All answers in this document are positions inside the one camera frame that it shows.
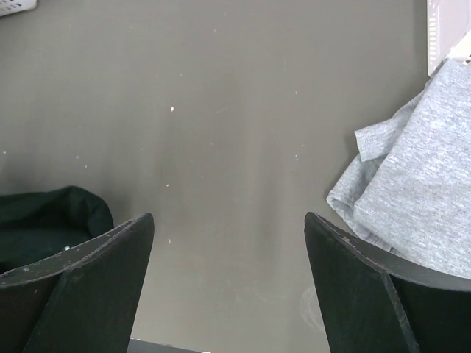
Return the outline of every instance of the white object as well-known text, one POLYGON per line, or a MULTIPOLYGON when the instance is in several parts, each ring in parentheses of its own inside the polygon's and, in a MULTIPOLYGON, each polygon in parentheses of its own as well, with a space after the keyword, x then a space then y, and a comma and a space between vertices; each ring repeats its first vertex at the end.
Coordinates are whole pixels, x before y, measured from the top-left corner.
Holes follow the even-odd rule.
POLYGON ((427 0, 428 76, 446 57, 471 60, 471 0, 427 0))
POLYGON ((0 0, 0 17, 10 13, 32 10, 38 4, 38 0, 0 0))

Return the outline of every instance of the black cloth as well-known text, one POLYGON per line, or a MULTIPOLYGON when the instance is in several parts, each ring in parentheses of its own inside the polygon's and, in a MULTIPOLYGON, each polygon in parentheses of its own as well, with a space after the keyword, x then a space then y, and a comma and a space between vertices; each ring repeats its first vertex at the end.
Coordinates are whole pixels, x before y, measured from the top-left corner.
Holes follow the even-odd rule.
POLYGON ((78 187, 0 196, 0 274, 113 228, 105 201, 78 187))

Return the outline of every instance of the dark green cloth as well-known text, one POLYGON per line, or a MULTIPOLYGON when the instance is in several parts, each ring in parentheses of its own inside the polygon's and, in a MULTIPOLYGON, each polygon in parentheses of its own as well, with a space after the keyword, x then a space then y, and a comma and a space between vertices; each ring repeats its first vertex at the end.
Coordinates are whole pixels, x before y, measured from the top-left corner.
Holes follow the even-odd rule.
POLYGON ((82 188, 0 196, 0 274, 112 228, 105 201, 82 188))

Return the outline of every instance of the laundry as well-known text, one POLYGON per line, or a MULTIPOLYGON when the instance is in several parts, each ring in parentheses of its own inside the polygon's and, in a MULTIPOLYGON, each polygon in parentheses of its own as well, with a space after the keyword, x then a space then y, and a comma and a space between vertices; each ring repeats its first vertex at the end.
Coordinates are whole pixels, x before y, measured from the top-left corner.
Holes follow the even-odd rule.
POLYGON ((355 135, 360 154, 329 205, 358 237, 471 278, 471 67, 445 61, 393 118, 355 135))

